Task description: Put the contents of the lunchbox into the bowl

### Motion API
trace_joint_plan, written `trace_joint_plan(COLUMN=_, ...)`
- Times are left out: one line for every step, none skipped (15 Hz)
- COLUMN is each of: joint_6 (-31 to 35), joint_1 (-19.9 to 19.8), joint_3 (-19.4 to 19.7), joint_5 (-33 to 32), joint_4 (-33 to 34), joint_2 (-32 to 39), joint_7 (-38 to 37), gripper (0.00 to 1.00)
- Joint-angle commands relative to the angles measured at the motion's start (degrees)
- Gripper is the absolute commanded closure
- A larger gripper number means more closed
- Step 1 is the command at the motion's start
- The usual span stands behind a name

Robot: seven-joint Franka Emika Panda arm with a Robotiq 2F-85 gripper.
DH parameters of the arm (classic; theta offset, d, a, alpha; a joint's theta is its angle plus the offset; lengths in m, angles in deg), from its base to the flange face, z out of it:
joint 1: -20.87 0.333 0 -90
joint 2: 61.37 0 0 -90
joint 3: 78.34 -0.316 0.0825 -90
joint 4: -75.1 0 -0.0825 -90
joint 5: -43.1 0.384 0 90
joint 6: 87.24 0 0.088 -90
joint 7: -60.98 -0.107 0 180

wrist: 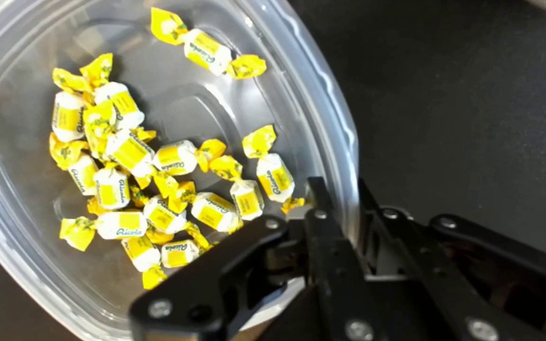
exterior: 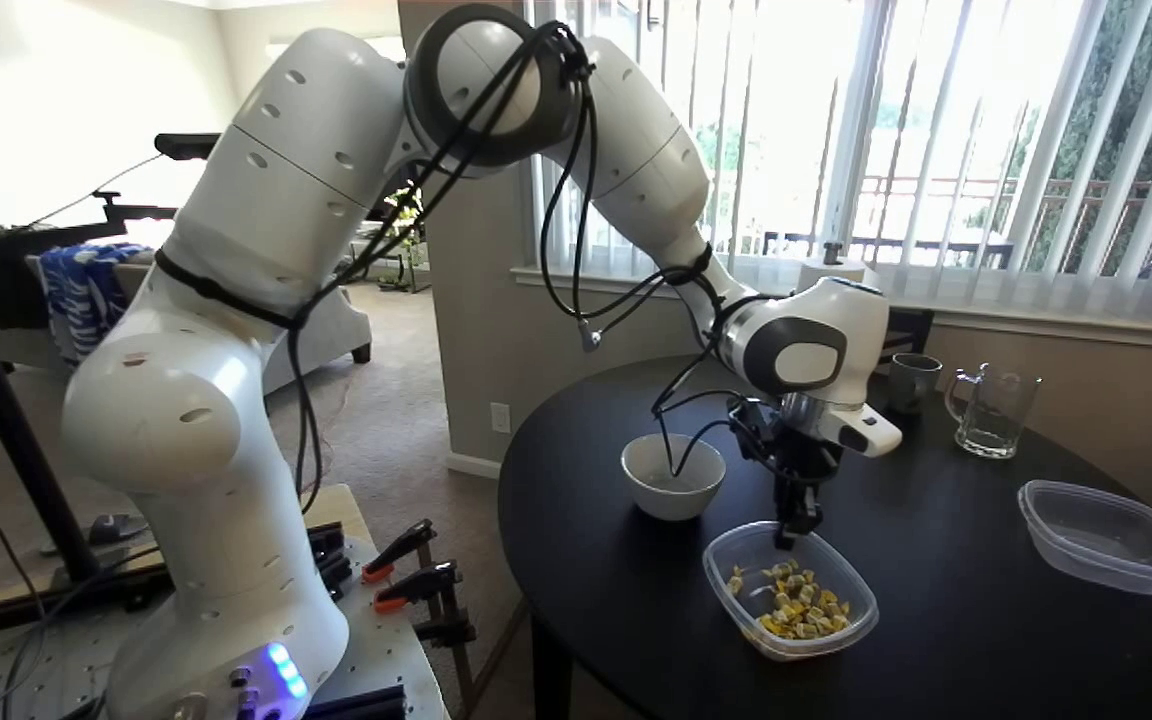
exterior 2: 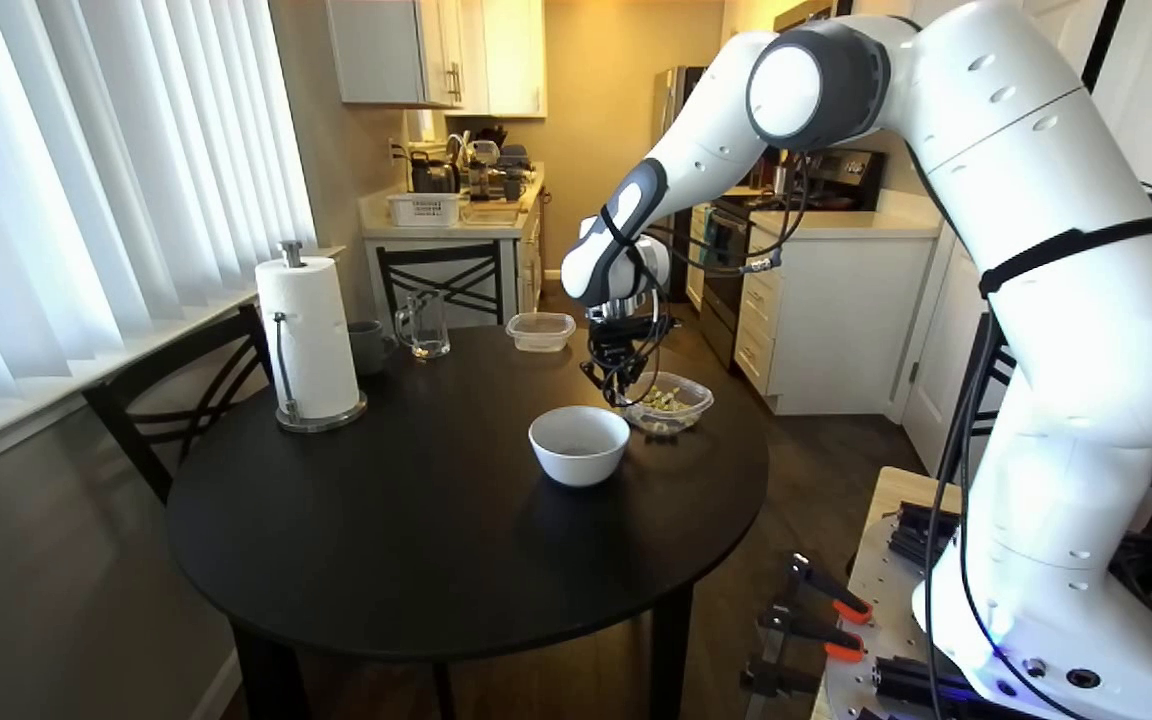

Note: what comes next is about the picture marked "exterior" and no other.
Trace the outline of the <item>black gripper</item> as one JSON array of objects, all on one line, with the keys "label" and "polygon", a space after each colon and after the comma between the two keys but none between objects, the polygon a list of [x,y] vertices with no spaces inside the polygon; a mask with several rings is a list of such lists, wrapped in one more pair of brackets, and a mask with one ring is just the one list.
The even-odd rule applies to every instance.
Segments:
[{"label": "black gripper", "polygon": [[835,474],[840,448],[828,439],[812,439],[770,400],[737,400],[731,432],[743,459],[756,459],[778,479],[778,533],[771,545],[792,550],[792,529],[806,524],[799,534],[822,533],[822,483]]}]

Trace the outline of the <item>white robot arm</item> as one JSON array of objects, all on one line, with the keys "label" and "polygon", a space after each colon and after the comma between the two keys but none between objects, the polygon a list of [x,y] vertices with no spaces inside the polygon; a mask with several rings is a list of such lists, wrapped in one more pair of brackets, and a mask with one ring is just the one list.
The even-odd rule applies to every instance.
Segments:
[{"label": "white robot arm", "polygon": [[341,29],[298,34],[208,151],[139,293],[66,390],[77,469],[144,511],[173,596],[114,661],[104,720],[303,720],[344,663],[264,362],[330,297],[393,181],[549,156],[683,300],[797,457],[883,457],[868,405],[888,304],[864,281],[741,284],[700,235],[709,167],[639,63],[605,34],[459,3],[385,61]]}]

